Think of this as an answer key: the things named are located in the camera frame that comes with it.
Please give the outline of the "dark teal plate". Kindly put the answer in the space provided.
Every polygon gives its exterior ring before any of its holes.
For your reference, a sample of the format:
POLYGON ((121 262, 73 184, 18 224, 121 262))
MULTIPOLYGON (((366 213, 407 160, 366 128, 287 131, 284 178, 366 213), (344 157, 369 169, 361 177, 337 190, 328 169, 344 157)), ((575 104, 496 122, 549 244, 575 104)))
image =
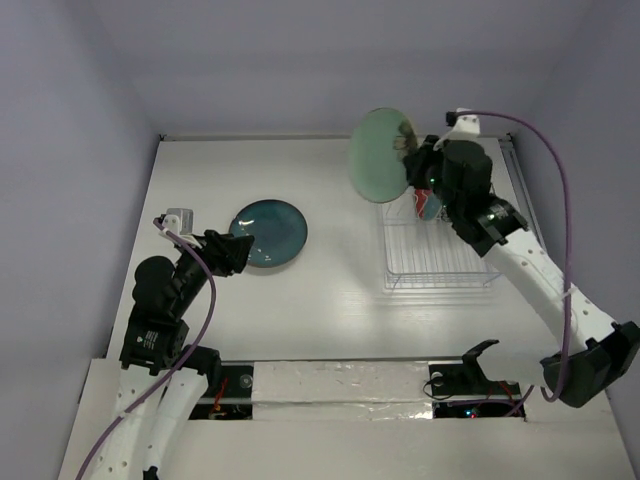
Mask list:
POLYGON ((255 268, 281 267, 294 260, 308 239, 308 224, 294 205, 263 199, 243 207, 230 223, 234 236, 253 236, 248 265, 255 268))

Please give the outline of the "light green plate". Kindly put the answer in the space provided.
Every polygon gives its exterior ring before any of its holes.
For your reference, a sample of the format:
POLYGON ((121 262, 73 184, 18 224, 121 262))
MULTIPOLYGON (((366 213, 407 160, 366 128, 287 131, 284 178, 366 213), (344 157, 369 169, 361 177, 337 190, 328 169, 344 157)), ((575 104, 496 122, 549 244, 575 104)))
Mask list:
POLYGON ((394 108, 368 112, 353 131, 348 148, 352 186, 365 200, 388 203, 408 188, 403 159, 418 149, 413 126, 394 108))

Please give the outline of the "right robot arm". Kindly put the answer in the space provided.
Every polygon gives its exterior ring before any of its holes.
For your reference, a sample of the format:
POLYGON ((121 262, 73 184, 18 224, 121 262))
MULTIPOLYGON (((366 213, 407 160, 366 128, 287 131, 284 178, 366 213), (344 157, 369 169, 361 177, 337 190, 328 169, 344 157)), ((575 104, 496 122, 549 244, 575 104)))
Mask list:
POLYGON ((639 327, 599 309, 543 250, 524 216, 492 191, 493 162, 469 140, 396 139, 410 186, 440 201, 453 230, 502 273, 560 343, 540 364, 548 389, 580 408, 622 377, 639 352, 639 327))

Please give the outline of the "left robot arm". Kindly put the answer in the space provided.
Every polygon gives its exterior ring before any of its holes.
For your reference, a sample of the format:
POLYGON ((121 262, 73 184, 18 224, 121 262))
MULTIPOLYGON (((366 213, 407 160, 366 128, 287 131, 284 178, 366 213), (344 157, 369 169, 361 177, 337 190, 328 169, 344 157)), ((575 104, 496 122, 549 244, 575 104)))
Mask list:
POLYGON ((214 230, 193 236, 154 224, 180 257, 153 256, 136 268, 113 418, 79 479, 160 478, 198 400, 225 387, 219 352, 201 346, 202 332, 187 342, 184 315, 204 286, 244 270, 254 238, 214 230))

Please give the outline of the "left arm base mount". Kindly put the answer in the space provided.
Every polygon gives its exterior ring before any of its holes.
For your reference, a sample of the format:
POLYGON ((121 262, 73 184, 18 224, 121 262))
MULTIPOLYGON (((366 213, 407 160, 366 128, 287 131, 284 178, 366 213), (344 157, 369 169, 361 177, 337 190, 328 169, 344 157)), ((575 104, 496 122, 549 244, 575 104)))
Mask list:
POLYGON ((218 384, 196 403, 190 420, 251 420, 254 364, 224 362, 218 384))

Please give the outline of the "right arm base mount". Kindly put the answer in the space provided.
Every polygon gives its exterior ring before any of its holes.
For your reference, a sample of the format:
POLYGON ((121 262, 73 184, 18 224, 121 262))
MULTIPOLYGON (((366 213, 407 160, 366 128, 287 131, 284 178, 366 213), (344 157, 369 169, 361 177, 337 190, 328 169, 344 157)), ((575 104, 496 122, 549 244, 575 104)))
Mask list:
POLYGON ((526 417, 519 384, 489 380, 479 365, 480 355, 498 343, 485 340, 460 358, 428 363, 422 391, 431 400, 435 419, 526 417))

